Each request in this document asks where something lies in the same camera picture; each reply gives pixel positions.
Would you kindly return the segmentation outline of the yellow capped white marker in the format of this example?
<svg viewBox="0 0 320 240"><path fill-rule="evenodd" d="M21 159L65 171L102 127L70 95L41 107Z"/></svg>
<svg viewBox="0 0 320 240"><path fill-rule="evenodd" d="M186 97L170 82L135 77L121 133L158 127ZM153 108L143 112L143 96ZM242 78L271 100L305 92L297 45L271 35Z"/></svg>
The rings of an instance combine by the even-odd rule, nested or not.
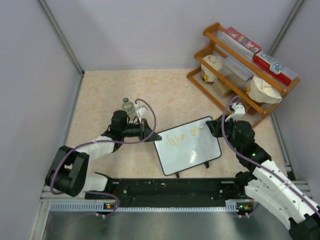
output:
<svg viewBox="0 0 320 240"><path fill-rule="evenodd" d="M222 115L217 117L216 119L207 120L202 126L200 126L198 129L201 130L204 127L208 127L210 130L218 129L222 124Z"/></svg>

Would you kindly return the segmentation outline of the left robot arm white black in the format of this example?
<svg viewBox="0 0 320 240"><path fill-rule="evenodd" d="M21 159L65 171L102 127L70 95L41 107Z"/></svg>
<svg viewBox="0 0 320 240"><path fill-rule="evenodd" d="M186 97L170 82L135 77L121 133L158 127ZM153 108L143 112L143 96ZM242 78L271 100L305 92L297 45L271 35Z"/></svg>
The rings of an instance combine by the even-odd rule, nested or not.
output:
<svg viewBox="0 0 320 240"><path fill-rule="evenodd" d="M76 197L81 192L96 191L102 198L109 198L114 191L108 177L95 173L93 178L100 183L91 189L85 187L88 166L91 162L116 152L123 145L134 145L144 142L161 141L162 137L150 128L147 119L130 123L124 110L113 113L107 130L93 141L82 143L75 147L61 146L45 177L45 184L54 195L66 194Z"/></svg>

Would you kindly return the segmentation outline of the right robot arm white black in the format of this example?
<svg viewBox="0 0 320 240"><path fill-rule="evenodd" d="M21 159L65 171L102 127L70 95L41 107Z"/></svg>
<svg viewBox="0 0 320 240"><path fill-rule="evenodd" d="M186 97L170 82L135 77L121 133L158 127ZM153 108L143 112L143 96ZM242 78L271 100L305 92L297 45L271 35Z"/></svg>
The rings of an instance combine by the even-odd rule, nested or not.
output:
<svg viewBox="0 0 320 240"><path fill-rule="evenodd" d="M204 126L214 137L224 138L247 169L236 174L233 192L237 197L249 197L262 205L287 228L293 240L320 238L320 205L302 193L256 143L250 123L232 119L223 122L219 117Z"/></svg>

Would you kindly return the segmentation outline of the white whiteboard black frame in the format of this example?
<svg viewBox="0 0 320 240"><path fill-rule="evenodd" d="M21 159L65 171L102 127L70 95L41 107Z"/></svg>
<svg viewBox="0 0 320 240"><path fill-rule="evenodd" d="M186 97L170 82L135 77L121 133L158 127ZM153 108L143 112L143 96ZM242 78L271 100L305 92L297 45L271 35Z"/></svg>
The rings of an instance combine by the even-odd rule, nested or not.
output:
<svg viewBox="0 0 320 240"><path fill-rule="evenodd" d="M177 176L202 164L208 168L210 161L222 156L219 140L212 136L209 128L199 130L209 120L213 118L205 116L158 133L162 140L155 141L154 146L165 176Z"/></svg>

